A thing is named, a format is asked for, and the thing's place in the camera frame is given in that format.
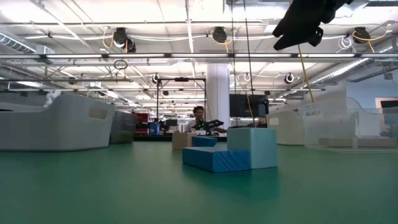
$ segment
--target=teal floor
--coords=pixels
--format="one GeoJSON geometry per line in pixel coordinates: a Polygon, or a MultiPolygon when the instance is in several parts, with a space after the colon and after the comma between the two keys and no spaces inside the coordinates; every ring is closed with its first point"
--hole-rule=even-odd
{"type": "Polygon", "coordinates": [[[169,142],[0,152],[0,223],[398,223],[398,154],[279,146],[278,163],[212,174],[169,142]]]}

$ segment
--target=white column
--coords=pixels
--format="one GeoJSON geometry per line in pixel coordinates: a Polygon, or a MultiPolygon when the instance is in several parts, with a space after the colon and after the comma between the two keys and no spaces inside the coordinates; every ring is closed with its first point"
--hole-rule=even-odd
{"type": "Polygon", "coordinates": [[[211,63],[207,65],[206,94],[207,121],[218,119],[224,122],[227,129],[229,117],[229,68],[227,63],[211,63]]]}

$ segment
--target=foam block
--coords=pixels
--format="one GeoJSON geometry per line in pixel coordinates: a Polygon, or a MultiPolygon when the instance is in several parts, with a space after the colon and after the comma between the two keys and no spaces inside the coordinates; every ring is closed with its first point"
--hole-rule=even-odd
{"type": "Polygon", "coordinates": [[[232,172],[250,169],[249,151],[215,147],[186,147],[182,162],[210,172],[232,172]]]}
{"type": "Polygon", "coordinates": [[[276,130],[271,128],[227,130],[227,148],[249,151],[252,169],[277,167],[276,140],[276,130]]]}
{"type": "Polygon", "coordinates": [[[192,137],[197,133],[173,133],[173,149],[192,147],[192,137]]]}
{"type": "Polygon", "coordinates": [[[208,138],[202,136],[192,137],[194,147],[214,147],[217,144],[217,138],[208,138]]]}

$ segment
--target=light blue foam block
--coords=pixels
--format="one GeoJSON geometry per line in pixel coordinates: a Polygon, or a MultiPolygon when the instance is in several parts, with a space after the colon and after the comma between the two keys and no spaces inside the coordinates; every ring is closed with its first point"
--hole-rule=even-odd
{"type": "Polygon", "coordinates": [[[203,136],[193,136],[192,145],[194,147],[214,147],[217,144],[217,138],[203,136]]]}
{"type": "Polygon", "coordinates": [[[210,172],[233,172],[250,169],[249,151],[217,147],[186,147],[182,162],[210,172]]]}
{"type": "Polygon", "coordinates": [[[229,150],[250,151],[250,167],[277,167],[276,130],[271,128],[238,128],[227,132],[229,150]]]}

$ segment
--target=man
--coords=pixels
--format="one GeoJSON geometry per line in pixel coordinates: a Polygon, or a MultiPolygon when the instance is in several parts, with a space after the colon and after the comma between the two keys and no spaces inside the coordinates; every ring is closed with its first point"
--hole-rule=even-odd
{"type": "MultiPolygon", "coordinates": [[[[194,127],[196,124],[201,122],[203,119],[203,114],[205,113],[205,109],[202,106],[197,106],[193,109],[193,114],[195,115],[195,119],[188,123],[188,132],[192,132],[195,130],[194,127]]],[[[217,131],[219,133],[226,133],[226,130],[223,128],[212,128],[210,131],[217,131]]]]}

